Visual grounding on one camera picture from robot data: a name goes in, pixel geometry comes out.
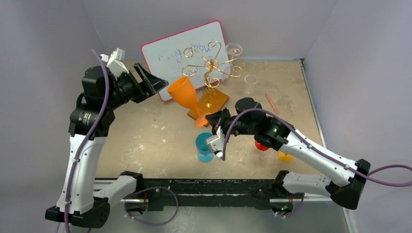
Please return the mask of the orange plastic wine glass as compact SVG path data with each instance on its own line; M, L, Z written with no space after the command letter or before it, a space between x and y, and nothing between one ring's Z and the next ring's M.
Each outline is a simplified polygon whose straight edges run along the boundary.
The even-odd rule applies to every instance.
M173 82L168 87L167 92L180 106L195 111L197 114L194 122L195 127L202 127L208 124L206 115L199 112L196 90L188 76L183 76Z

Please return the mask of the clear wine glass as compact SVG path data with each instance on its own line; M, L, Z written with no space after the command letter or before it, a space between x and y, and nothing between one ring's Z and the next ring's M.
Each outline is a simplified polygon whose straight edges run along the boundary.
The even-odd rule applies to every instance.
M229 43L225 47L226 53L228 54L229 63L226 69L224 70L223 79L228 77L240 77L242 75L242 68L233 64L234 61L239 59L242 56L242 47L236 43Z

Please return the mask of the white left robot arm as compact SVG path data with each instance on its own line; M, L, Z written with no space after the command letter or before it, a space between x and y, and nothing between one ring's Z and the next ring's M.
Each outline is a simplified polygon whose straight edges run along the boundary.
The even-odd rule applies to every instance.
M141 81L123 70L114 74L108 67L96 66L85 71L83 91L69 119L70 155L65 183L56 205L48 208L45 219L67 227L101 228L110 210L124 197L143 196L145 185L140 173L124 171L110 185L94 190L98 160L115 109L129 101L140 103L168 86L168 82L146 71L136 63Z

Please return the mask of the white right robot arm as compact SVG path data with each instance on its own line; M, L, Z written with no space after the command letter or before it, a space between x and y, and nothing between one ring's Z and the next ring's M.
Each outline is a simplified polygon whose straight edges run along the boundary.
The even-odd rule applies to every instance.
M253 135L263 147L291 155L320 172L308 175L280 171L273 184L276 196L310 193L329 197L346 209L357 209L370 171L368 161L345 158L315 143L292 124L262 109L253 98L240 99L236 108L236 116L227 108L205 116L212 127L213 135L206 140L212 153L225 160L231 135Z

